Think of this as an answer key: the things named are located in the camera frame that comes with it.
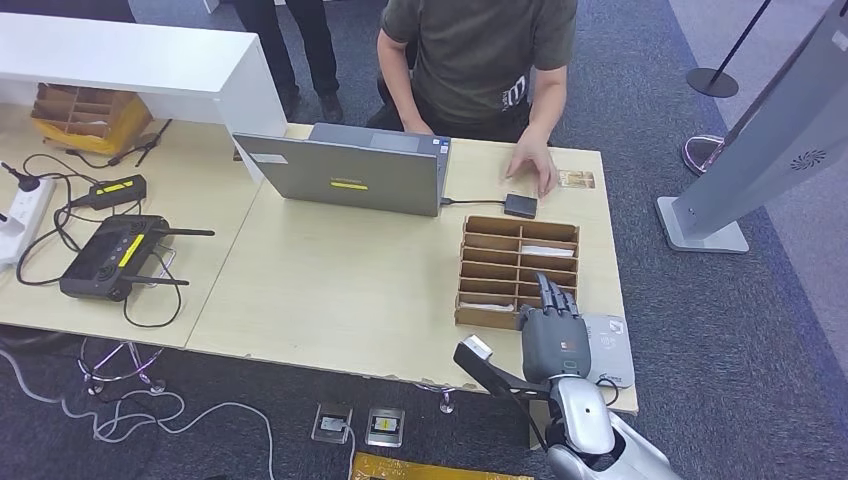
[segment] dark green t-shirt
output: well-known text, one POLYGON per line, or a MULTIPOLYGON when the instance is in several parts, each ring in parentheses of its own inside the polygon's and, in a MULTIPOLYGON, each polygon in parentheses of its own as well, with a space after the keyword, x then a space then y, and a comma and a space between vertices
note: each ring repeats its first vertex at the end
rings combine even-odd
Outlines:
POLYGON ((530 67, 571 60, 577 0, 389 0, 392 40, 417 39, 412 87, 444 120, 477 123, 527 95, 530 67))

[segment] yellow mat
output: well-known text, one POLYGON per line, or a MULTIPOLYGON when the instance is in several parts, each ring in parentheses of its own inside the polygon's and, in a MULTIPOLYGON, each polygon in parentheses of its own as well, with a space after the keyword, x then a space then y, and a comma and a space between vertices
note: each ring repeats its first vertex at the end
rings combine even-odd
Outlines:
POLYGON ((436 467, 357 453, 353 480, 533 480, 533 477, 436 467))

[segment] hand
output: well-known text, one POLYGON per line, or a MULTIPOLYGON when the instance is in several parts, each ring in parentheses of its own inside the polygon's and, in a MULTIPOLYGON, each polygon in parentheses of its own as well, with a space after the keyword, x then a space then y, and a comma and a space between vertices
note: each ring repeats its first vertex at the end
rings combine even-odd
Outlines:
POLYGON ((527 127, 512 153, 512 160, 506 171, 507 178, 515 175, 521 167, 531 163, 537 174, 537 193, 544 197, 556 187, 559 173, 548 150, 547 135, 527 127))
POLYGON ((422 135, 433 135, 433 130, 427 122, 418 117, 409 122, 403 122, 403 131, 408 133, 420 133, 422 135))

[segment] cardboard compartment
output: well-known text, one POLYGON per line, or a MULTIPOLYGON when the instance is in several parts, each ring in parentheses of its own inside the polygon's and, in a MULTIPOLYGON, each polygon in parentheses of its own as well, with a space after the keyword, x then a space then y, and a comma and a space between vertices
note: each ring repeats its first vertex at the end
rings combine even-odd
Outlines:
POLYGON ((466 233, 465 246, 474 248, 485 248, 489 250, 508 250, 517 252, 520 240, 515 237, 503 237, 500 235, 489 235, 483 233, 466 233))
POLYGON ((512 306, 513 311, 499 312, 475 307, 457 308, 456 312, 454 312, 454 320, 458 324, 501 328, 505 330, 515 329, 515 312, 518 311, 518 307, 515 305, 515 297, 512 295, 503 296, 459 293, 456 298, 457 306, 460 305, 460 302, 475 303, 479 305, 512 306))
POLYGON ((544 273, 548 280, 560 287, 577 287, 577 274, 573 272, 559 272, 556 270, 544 270, 541 268, 522 268, 518 271, 518 281, 536 283, 536 272, 544 273))
POLYGON ((464 248, 462 260, 479 263, 498 263, 501 265, 518 265, 518 253, 502 252, 498 250, 481 250, 478 248, 464 248))
POLYGON ((32 118, 68 122, 71 119, 72 103, 54 100, 38 100, 32 107, 32 118))
POLYGON ((577 227, 558 223, 528 222, 521 233, 522 238, 577 242, 577 227))
POLYGON ((468 217, 465 221, 465 231, 467 233, 520 237, 521 223, 508 218, 468 217))
POLYGON ((477 305, 500 305, 508 307, 515 306, 515 297, 513 295, 491 295, 483 293, 459 293, 458 302, 473 303, 477 305))
POLYGON ((541 270, 560 270, 577 273, 576 258, 546 257, 543 255, 521 255, 521 266, 541 270))
MULTIPOLYGON (((560 285, 563 291, 568 291, 572 295, 577 293, 577 288, 572 286, 560 285)), ((539 293, 539 285, 536 283, 519 283, 518 284, 518 297, 540 297, 539 293)))
POLYGON ((462 262, 459 276, 462 278, 515 281, 518 277, 518 269, 489 263, 462 262))
POLYGON ((571 257, 577 257, 577 243, 576 242, 555 242, 551 240, 536 240, 536 239, 521 239, 521 245, 519 247, 519 251, 521 251, 525 246, 527 247, 544 247, 544 248, 555 248, 557 250, 563 251, 571 251, 571 257))
POLYGON ((577 298, 580 229, 533 220, 470 216, 460 246, 460 280, 454 318, 458 324, 515 329, 521 305, 540 307, 536 272, 577 298), (571 251, 572 256, 521 253, 523 246, 571 251), (461 302, 511 305, 497 311, 461 302))
POLYGON ((459 293, 488 293, 491 295, 509 295, 514 297, 515 285, 515 282, 506 280, 461 278, 459 280, 459 293))
POLYGON ((44 83, 38 84, 38 94, 36 100, 59 101, 64 103, 73 103, 77 98, 79 87, 71 85, 47 85, 44 83))
POLYGON ((77 102, 97 103, 100 105, 112 105, 117 92, 113 90, 102 90, 99 88, 80 87, 77 94, 77 102))
POLYGON ((76 113, 99 113, 107 117, 112 111, 111 105, 100 105, 97 103, 80 103, 74 104, 74 112, 76 113))

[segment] power strip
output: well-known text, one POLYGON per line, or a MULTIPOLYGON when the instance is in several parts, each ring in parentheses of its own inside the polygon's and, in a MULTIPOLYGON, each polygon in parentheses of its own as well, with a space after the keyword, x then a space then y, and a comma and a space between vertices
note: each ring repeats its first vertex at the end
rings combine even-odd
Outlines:
POLYGON ((8 220, 0 222, 0 268, 17 264, 24 249, 38 233, 44 212, 56 189, 56 182, 52 178, 40 178, 39 182, 38 188, 31 192, 18 190, 9 208, 8 220))

